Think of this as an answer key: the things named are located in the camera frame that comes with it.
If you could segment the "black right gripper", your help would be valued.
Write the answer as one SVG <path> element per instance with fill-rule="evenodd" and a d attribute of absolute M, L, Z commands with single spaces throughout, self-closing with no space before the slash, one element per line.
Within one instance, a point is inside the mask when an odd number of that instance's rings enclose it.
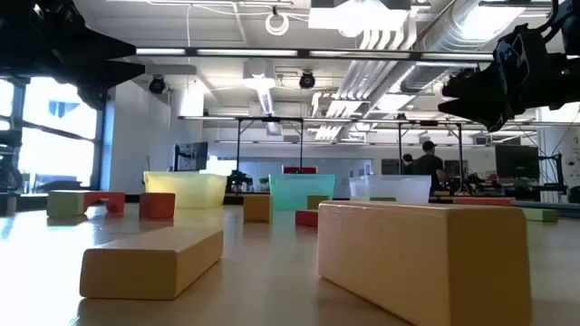
<path fill-rule="evenodd" d="M 451 74 L 441 93 L 451 98 L 495 97 L 498 69 L 498 103 L 458 99 L 439 104 L 438 110 L 498 131 L 527 109 L 558 110 L 566 103 L 569 61 L 565 57 L 499 57 L 496 62 L 497 67 L 465 68 Z"/>

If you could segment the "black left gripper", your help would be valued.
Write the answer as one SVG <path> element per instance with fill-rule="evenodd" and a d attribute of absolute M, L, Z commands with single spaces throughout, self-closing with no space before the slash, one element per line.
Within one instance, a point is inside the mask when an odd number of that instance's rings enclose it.
<path fill-rule="evenodd" d="M 85 37 L 85 58 L 112 60 L 136 46 L 88 28 L 73 1 L 1 0 L 1 77 L 26 84 L 37 75 L 83 86 L 83 102 L 104 109 L 109 89 L 145 73 L 143 64 L 74 62 L 75 43 Z"/>

